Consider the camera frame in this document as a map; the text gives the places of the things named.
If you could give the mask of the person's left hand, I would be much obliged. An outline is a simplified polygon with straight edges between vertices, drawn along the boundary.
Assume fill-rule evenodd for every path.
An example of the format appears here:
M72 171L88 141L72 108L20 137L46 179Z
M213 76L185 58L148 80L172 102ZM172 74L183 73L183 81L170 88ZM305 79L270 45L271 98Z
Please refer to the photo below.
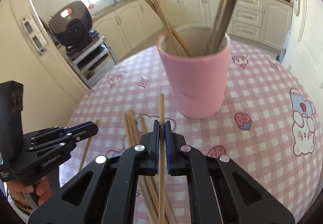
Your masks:
M49 197L51 197L50 186L46 176L41 178L39 180L39 183L35 187L33 187L33 185L24 186L18 181L12 180L7 182L7 188L10 191L11 196L23 204L28 204L28 202L25 199L24 193L35 192L39 197L39 205L43 204Z

